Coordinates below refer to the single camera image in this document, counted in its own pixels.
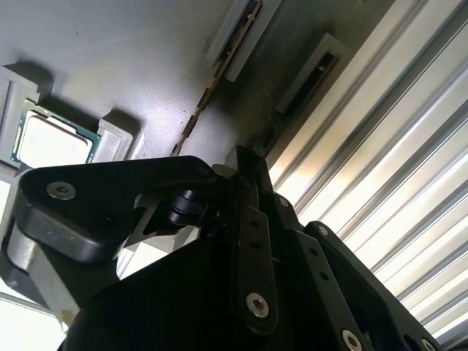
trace screw hole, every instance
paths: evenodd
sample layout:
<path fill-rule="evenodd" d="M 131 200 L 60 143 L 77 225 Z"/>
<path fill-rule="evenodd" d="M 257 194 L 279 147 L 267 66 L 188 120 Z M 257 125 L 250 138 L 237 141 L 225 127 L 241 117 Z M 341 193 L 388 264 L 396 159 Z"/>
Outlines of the screw hole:
<path fill-rule="evenodd" d="M 258 250 L 260 248 L 260 243 L 256 240 L 251 240 L 250 241 L 250 246 L 253 248 L 253 249 L 256 249 Z"/>
<path fill-rule="evenodd" d="M 328 276 L 327 276 L 325 273 L 323 273 L 323 272 L 320 272 L 320 277 L 321 277 L 323 280 L 325 280 L 325 281 L 328 281 L 328 280 L 329 280 Z"/>
<path fill-rule="evenodd" d="M 356 342 L 356 340 L 352 338 L 351 336 L 348 336 L 348 342 L 354 347 L 358 346 L 358 343 Z"/>
<path fill-rule="evenodd" d="M 63 185 L 56 186 L 56 191 L 63 195 L 68 193 L 68 189 Z"/>

